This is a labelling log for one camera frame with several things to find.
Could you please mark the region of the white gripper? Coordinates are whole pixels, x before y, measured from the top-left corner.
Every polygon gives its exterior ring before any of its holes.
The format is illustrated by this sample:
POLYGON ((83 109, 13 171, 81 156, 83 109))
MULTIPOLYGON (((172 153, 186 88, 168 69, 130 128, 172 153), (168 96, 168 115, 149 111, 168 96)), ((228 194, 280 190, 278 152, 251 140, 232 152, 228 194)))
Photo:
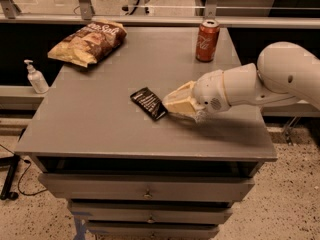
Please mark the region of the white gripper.
POLYGON ((212 71, 201 76, 196 83, 189 81, 183 84, 163 98, 163 105, 173 116, 194 121, 203 117, 204 110, 210 114, 229 110, 224 72, 212 71))

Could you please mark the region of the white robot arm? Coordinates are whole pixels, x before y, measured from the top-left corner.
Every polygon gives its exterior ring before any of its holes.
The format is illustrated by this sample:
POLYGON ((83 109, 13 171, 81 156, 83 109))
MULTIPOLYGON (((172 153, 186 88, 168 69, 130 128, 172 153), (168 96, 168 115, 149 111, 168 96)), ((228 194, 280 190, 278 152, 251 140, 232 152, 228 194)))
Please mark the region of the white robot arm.
POLYGON ((297 44, 276 42, 255 64, 206 73, 165 96, 163 105, 200 121, 234 106, 279 107, 300 100, 320 108, 320 60, 297 44))

